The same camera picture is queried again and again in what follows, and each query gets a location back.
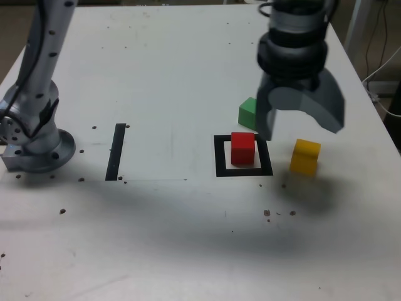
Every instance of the table surface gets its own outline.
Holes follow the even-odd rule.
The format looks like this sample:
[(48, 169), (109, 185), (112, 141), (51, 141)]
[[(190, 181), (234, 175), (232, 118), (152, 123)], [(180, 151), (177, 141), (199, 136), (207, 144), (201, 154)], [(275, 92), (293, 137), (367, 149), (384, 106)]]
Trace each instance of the table surface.
[[(53, 80), (77, 152), (20, 179), (1, 164), (0, 300), (401, 299), (399, 155), (331, 27), (345, 128), (279, 112), (274, 176), (216, 177), (267, 22), (253, 5), (76, 10)], [(117, 123), (123, 180), (105, 181)], [(296, 139), (321, 143), (315, 179), (288, 173)]]

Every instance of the yellow cube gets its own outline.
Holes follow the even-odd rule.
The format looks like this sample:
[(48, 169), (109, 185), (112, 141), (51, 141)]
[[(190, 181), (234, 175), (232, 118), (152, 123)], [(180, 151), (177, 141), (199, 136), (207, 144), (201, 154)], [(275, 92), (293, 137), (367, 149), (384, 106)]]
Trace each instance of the yellow cube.
[(295, 143), (290, 171), (313, 177), (318, 167), (320, 144), (298, 139)]

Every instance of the block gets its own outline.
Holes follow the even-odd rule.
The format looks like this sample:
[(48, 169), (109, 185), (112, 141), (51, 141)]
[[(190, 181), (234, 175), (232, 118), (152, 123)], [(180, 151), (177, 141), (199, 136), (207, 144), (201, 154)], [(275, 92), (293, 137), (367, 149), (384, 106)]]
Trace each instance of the block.
[(290, 171), (313, 177), (318, 167), (320, 144), (298, 139), (295, 143)]
[(256, 99), (249, 97), (239, 106), (238, 123), (256, 130)]
[(253, 165), (255, 160), (255, 135), (231, 133), (231, 164)]

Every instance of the red cube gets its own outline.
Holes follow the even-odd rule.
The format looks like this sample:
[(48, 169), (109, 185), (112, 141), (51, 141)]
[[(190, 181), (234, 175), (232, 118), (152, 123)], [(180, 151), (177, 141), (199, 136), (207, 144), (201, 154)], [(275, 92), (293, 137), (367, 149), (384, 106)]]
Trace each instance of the red cube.
[(231, 133), (231, 164), (253, 165), (255, 160), (255, 134)]

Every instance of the green cube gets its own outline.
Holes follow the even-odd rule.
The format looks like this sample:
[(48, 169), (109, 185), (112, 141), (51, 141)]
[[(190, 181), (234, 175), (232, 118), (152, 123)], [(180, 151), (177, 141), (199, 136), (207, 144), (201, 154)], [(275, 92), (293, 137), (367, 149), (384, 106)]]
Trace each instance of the green cube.
[(249, 97), (239, 106), (238, 123), (256, 130), (256, 99)]

